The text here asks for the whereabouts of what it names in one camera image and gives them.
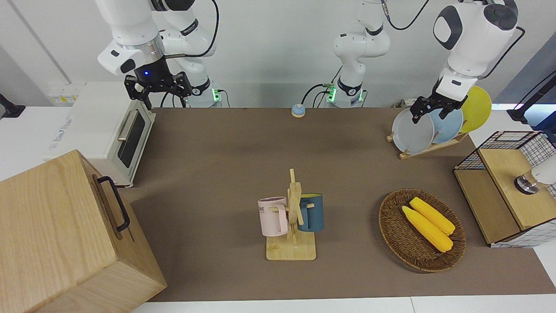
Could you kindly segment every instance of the wooden base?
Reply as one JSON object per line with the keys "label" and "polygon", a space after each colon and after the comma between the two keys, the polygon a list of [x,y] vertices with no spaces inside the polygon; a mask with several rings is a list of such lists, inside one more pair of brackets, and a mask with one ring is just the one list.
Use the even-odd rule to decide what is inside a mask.
{"label": "wooden base", "polygon": [[[402,160],[409,159],[409,158],[412,158],[412,157],[416,157],[417,155],[422,155],[422,154],[425,154],[425,153],[436,151],[438,149],[446,148],[447,146],[459,144],[465,137],[467,137],[467,134],[468,133],[461,133],[461,134],[457,135],[454,139],[452,139],[450,141],[447,141],[445,143],[430,144],[430,146],[421,153],[408,154],[408,153],[406,153],[406,151],[404,151],[404,152],[400,153],[400,159],[402,159]],[[386,140],[389,143],[391,143],[392,141],[394,141],[393,136],[394,136],[394,133],[390,134],[390,136],[386,137]]]}
{"label": "wooden base", "polygon": [[316,259],[315,233],[299,231],[296,225],[290,227],[292,229],[286,235],[266,237],[266,258],[270,261]]}

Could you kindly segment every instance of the plate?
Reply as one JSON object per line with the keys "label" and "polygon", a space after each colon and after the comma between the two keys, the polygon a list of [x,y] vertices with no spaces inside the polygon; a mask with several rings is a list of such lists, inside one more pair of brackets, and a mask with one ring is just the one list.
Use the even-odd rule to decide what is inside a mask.
{"label": "plate", "polygon": [[463,125],[463,112],[461,110],[453,110],[445,119],[440,118],[442,109],[436,109],[429,113],[430,119],[433,120],[435,134],[433,144],[441,144],[454,139],[459,133]]}
{"label": "plate", "polygon": [[465,124],[462,133],[468,133],[485,124],[492,111],[492,100],[484,89],[473,86],[467,93],[467,100],[461,107]]}
{"label": "plate", "polygon": [[394,133],[392,139],[400,151],[419,154],[433,142],[434,124],[428,114],[423,115],[417,124],[413,124],[412,118],[413,114],[409,109],[403,110],[396,116],[392,124]]}
{"label": "plate", "polygon": [[[450,235],[451,250],[442,253],[408,221],[401,206],[419,197],[444,215],[455,226]],[[379,209],[379,227],[392,252],[404,263],[422,272],[440,272],[453,268],[463,258],[466,248],[465,231],[454,212],[434,195],[418,189],[401,189],[390,193]]]}

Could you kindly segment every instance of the corn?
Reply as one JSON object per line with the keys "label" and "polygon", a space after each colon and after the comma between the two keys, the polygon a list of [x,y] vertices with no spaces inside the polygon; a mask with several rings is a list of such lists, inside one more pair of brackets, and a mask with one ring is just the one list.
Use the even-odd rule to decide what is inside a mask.
{"label": "corn", "polygon": [[446,234],[434,226],[428,219],[406,206],[401,209],[405,213],[405,217],[415,228],[440,252],[446,252],[452,248],[454,243]]}
{"label": "corn", "polygon": [[418,197],[413,198],[409,202],[411,206],[422,216],[428,219],[434,226],[438,227],[443,233],[448,236],[454,233],[455,226],[447,218],[444,217],[435,208],[431,207],[427,202],[421,200]]}

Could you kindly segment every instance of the oven handle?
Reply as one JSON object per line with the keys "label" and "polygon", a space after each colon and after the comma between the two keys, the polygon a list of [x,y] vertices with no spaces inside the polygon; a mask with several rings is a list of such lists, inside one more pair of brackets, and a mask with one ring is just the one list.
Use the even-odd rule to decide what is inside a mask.
{"label": "oven handle", "polygon": [[133,125],[135,124],[138,115],[138,110],[130,111],[127,114],[126,122],[123,124],[122,131],[120,131],[120,134],[118,135],[118,141],[127,141],[129,139],[131,130],[133,129]]}

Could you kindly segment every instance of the wooden box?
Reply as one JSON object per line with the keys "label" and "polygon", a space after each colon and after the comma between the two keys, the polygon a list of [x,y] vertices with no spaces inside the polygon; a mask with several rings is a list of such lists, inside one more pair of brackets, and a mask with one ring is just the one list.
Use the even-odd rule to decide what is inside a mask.
{"label": "wooden box", "polygon": [[536,246],[554,238],[556,200],[544,188],[526,195],[514,185],[531,170],[518,149],[479,149],[485,169],[456,169],[458,182],[491,246]]}
{"label": "wooden box", "polygon": [[166,287],[131,206],[99,178],[74,150],[0,182],[1,313],[131,312]]}

